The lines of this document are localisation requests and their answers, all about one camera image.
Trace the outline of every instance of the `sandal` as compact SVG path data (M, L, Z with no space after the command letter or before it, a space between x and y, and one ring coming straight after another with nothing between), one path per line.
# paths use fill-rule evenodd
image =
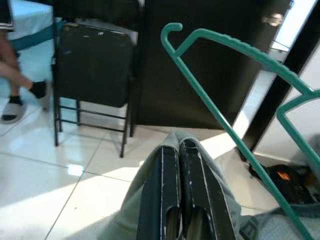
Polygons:
M21 105L18 103L8 102L3 109L1 123L14 124L24 116L26 109L26 104Z

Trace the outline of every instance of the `orange tag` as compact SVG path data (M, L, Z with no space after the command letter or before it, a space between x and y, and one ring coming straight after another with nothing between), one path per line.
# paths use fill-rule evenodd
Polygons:
M284 171L277 171L276 172L283 180L290 181L290 176Z

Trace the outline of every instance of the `black folding chair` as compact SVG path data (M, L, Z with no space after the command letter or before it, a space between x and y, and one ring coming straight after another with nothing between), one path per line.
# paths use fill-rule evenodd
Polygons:
M56 0L53 3L54 57L53 111L55 145L59 145L62 123L123 133L120 157L124 156L131 110L130 89L134 43L124 32L75 23L75 19L95 19L136 30L141 6L138 0ZM56 17L67 19L61 32ZM61 105L60 98L74 99L75 107ZM125 116L81 108L81 101L121 108ZM76 111L76 121L62 118L61 109ZM81 113L125 121L124 128L111 128L81 121Z

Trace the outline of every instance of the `dark door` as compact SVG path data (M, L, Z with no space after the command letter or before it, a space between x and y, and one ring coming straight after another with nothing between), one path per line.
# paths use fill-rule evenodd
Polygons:
M290 0L146 0L138 81L137 123L142 125L220 128L193 92L160 42L171 22L183 31L169 40L174 47L195 29L228 34L266 52L278 27L262 21L285 15ZM199 39L182 56L208 95L232 124L261 66L217 43Z

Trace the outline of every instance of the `green plastic hanger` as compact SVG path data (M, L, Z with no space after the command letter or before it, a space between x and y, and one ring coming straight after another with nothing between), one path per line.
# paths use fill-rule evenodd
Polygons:
M230 135L233 141L238 146L239 150L246 157L246 159L252 164L253 168L268 188L268 190L273 194L283 211L287 214L287 216L291 219L293 224L296 226L297 230L301 233L301 235L306 240L312 240L312 236L309 231L300 221L297 214L290 207L289 203L286 201L284 196L278 190L276 185L270 179L269 175L266 173L264 168L260 165L260 163L256 160L253 153L249 150L246 144L241 140L241 138L234 132L228 121L225 119L223 114L214 104L214 102L207 95L205 90L199 84L195 76L186 66L186 64L181 59L182 54L198 39L204 38L219 44L225 45L229 48L232 48L254 60L268 67L268 70L278 74L281 78L287 81L290 85L296 88L301 95L289 101L288 103L280 106L276 111L276 117L284 127L284 129L289 133L295 143L299 146L299 148L307 155L309 158L309 165L317 178L320 180L320 157L316 154L316 152L309 146L309 144L304 140L301 134L297 131L297 129L293 126L293 124L289 121L286 116L286 113L299 107L300 105L314 100L320 97L320 90L313 90L311 87L306 85L297 74L290 71L286 66L278 63L277 61L270 58L267 54L261 52L257 48L241 42L238 39L232 38L228 35L221 34L212 30L199 28L194 30L177 48L174 49L171 43L168 40L168 35L170 32L175 31L179 32L183 29L183 25L181 23L169 23L167 24L162 32L161 32L161 43L164 46L165 50L168 52L174 63L180 69L180 71L185 76L186 80L190 83L194 91L199 95L201 100L204 102L209 111L213 114L216 120L223 126L224 130Z

